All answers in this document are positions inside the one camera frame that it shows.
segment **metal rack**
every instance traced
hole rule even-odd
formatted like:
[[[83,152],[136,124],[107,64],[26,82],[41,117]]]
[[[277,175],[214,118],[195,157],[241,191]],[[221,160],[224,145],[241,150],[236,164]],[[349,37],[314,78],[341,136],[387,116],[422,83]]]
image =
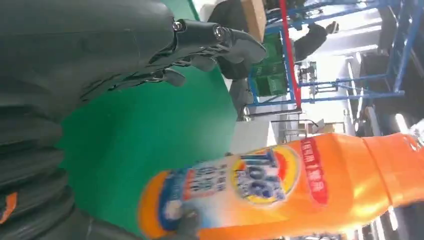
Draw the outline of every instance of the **metal rack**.
[[[377,8],[377,7],[390,7],[397,6],[400,11],[395,16],[397,30],[394,36],[392,49],[390,51],[389,63],[387,71],[384,74],[367,75],[358,78],[338,78],[335,80],[313,80],[309,82],[299,82],[296,79],[295,68],[294,68],[294,57],[292,54],[292,44],[289,38],[289,28],[293,26],[289,24],[288,10],[286,9],[286,0],[280,0],[280,13],[281,13],[281,26],[269,27],[266,29],[266,33],[281,33],[281,43],[284,53],[284,65],[286,67],[288,88],[289,88],[289,99],[288,100],[277,100],[280,96],[272,97],[263,102],[259,102],[256,94],[255,85],[251,77],[248,78],[248,82],[253,94],[253,103],[249,104],[248,107],[260,107],[260,106],[274,106],[274,105],[287,105],[295,104],[295,109],[281,110],[278,112],[263,112],[250,114],[248,117],[258,116],[269,116],[269,115],[283,115],[293,114],[296,111],[301,112],[302,103],[315,103],[320,101],[336,101],[336,100],[359,100],[364,99],[375,99],[375,98],[386,98],[403,96],[405,93],[401,90],[402,80],[406,71],[408,60],[411,55],[414,39],[419,31],[420,19],[423,14],[424,0],[375,0],[361,8],[362,11],[365,9]],[[291,12],[300,11],[302,9],[292,9]],[[342,16],[358,12],[357,10],[347,10],[344,12],[337,13],[337,15],[331,14],[327,16],[315,17],[305,19],[302,23],[312,23],[325,18],[332,18],[335,16]],[[375,92],[368,89],[357,89],[356,87],[349,86],[349,82],[366,82],[366,81],[385,81],[387,85],[387,91]],[[310,98],[301,98],[302,88],[320,88],[323,86],[330,86],[335,88],[355,89],[361,91],[361,94],[357,95],[346,95],[346,96],[334,96],[334,97],[320,97],[319,92],[313,94]]]

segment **blue metal shelf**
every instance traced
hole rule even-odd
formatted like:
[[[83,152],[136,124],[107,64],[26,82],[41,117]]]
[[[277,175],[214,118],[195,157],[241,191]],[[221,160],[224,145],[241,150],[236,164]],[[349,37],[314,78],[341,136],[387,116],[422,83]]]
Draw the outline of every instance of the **blue metal shelf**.
[[[306,6],[305,8],[300,9],[289,9],[287,12],[290,13],[297,13],[298,11],[305,11],[305,10],[311,10],[313,8],[322,7],[322,6],[328,6],[330,4],[334,5],[340,5],[340,4],[347,4],[347,1],[350,1],[350,4],[352,4],[351,0],[330,0],[326,2],[321,2],[317,4],[313,4],[310,6]],[[309,18],[305,19],[301,23],[312,23],[314,21],[326,19],[326,18],[333,18],[335,16],[342,16],[346,14],[351,14],[358,11],[363,11],[366,9],[372,9],[372,8],[381,8],[381,7],[392,7],[396,6],[400,9],[396,17],[397,22],[397,30],[394,36],[392,49],[390,51],[390,57],[389,57],[389,63],[387,66],[387,71],[385,74],[376,74],[376,75],[368,75],[363,76],[359,78],[339,78],[336,80],[331,81],[322,81],[317,80],[314,82],[300,82],[296,83],[296,86],[293,87],[296,80],[293,81],[294,73],[290,73],[289,69],[287,67],[290,66],[289,62],[285,62],[286,68],[287,68],[287,77],[289,79],[289,87],[290,87],[290,100],[286,101],[274,101],[277,97],[273,97],[268,101],[265,102],[258,102],[257,100],[252,104],[253,106],[270,106],[270,105],[283,105],[283,104],[293,104],[294,100],[297,100],[297,102],[301,103],[315,103],[320,101],[334,101],[334,100],[358,100],[360,98],[364,99],[375,99],[375,98],[386,98],[386,97],[396,97],[396,96],[403,96],[405,93],[401,90],[402,86],[402,80],[405,75],[406,67],[408,64],[408,61],[411,56],[412,47],[414,45],[414,40],[417,36],[417,32],[420,28],[421,23],[421,17],[423,15],[423,8],[424,8],[424,0],[374,0],[374,1],[367,1],[368,4],[366,4],[365,7],[361,7],[360,9],[348,9],[346,11],[338,12],[335,14],[330,14],[326,16],[319,16],[315,18]],[[287,25],[287,19],[284,19],[283,24]],[[285,30],[283,26],[275,26],[275,27],[267,27],[266,33],[282,33]],[[287,56],[287,42],[290,42],[290,39],[288,35],[282,34],[282,44],[283,44],[283,50],[285,56]],[[300,90],[302,88],[310,88],[312,86],[315,86],[319,88],[321,85],[330,85],[334,86],[336,88],[345,88],[349,89],[352,88],[350,86],[347,86],[346,83],[348,82],[366,82],[366,81],[385,81],[387,84],[387,91],[386,92],[374,92],[367,89],[364,89],[363,94],[359,95],[346,95],[346,96],[336,96],[336,97],[316,97],[313,95],[312,98],[308,99],[296,99],[295,94],[293,94],[294,91],[297,91],[300,93]]]

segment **black jacket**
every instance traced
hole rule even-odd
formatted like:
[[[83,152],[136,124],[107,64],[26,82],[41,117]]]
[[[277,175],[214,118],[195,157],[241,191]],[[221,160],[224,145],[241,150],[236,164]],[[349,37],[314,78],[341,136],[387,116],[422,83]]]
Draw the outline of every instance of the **black jacket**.
[[[308,28],[309,32],[294,42],[296,62],[305,60],[327,40],[327,31],[324,27],[312,23]]]

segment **green mat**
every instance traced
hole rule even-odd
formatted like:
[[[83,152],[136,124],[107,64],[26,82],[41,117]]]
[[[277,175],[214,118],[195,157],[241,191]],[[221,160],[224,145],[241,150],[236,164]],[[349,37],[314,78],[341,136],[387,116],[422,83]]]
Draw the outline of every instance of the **green mat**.
[[[196,18],[187,0],[164,1],[176,18]],[[218,69],[179,68],[187,83],[107,93],[63,122],[63,167],[79,208],[139,234],[140,194],[156,173],[228,151],[237,118]]]

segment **robotic hand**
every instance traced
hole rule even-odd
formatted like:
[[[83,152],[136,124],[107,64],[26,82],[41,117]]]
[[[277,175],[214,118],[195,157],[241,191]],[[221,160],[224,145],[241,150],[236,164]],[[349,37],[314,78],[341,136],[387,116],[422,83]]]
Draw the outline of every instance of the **robotic hand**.
[[[181,86],[172,66],[266,55],[247,33],[174,20],[157,0],[3,0],[0,16],[0,239],[139,239],[75,207],[54,147],[61,120],[107,91]],[[195,239],[188,229],[161,240]]]
[[[175,20],[158,0],[4,0],[0,15],[1,103],[57,122],[107,91],[181,86],[172,66],[210,71],[218,56],[257,63],[266,55],[247,33]]]

